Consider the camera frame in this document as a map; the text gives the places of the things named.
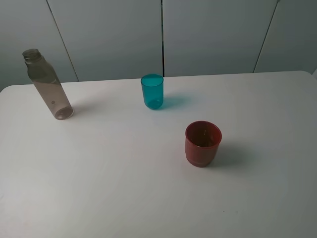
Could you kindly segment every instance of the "tabletop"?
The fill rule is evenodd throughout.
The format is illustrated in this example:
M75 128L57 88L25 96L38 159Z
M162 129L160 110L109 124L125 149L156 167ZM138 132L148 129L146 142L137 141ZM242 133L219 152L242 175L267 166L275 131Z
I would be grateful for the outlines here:
M317 237L317 81L302 71L64 83L58 121L33 85L0 93L1 238ZM185 129L222 131L192 166Z

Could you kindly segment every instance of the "red plastic cup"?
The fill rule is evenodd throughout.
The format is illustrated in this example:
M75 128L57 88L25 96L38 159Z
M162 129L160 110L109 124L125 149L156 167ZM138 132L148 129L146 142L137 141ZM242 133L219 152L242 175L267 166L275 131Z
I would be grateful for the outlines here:
M208 121L196 121L186 128L186 158L196 167L206 167L215 157L221 142L220 129Z

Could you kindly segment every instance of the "cup rim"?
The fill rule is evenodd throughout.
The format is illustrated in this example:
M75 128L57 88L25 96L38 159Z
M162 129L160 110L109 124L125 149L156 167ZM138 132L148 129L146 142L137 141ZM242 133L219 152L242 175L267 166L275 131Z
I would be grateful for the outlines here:
M162 79L162 82L159 83L159 84L153 85L153 86L145 85L145 84L142 82L142 80L143 80L144 77L147 77L147 76L150 76L150 75L159 76L159 77ZM161 75L159 75L159 74L155 74L155 73L151 73L151 74L144 75L144 76L141 78L141 84L142 84L143 86L145 86L145 87L157 87L157 86L160 86L161 84L163 84L163 82L164 82L164 77L161 76Z
M213 127L219 132L219 134L220 134L220 139L219 139L219 141L218 141L216 144L214 144L214 145L212 145L212 146L209 146L209 147L202 147L202 146L196 145L194 142L192 142L192 141L188 138L188 128L189 128L190 126L192 126L193 124L196 124L196 123L199 123L199 122L205 122L205 123L207 123L207 124L210 124L211 126L213 126ZM211 123L211 122L209 122L209 121L205 121L205 120L197 120L197 121L194 121L194 122L190 123L190 124L187 126L187 128L186 128L185 136L186 136L186 140L188 140L189 143L191 143L192 145L194 145L194 146L196 146L196 147L198 147L198 148L202 148L202 149L211 149L211 148L217 147L217 146L219 146L219 144L220 144L220 142L221 142L221 140L222 140L222 133L221 133L221 130L218 128L218 126L216 126L215 124L213 124L213 123Z

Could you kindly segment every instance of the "bottle opening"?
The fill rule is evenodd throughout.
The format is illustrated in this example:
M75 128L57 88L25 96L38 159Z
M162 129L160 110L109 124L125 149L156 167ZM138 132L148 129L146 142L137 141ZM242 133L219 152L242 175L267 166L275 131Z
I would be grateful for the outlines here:
M29 49L22 53L26 62L34 62L39 60L42 55L38 49Z

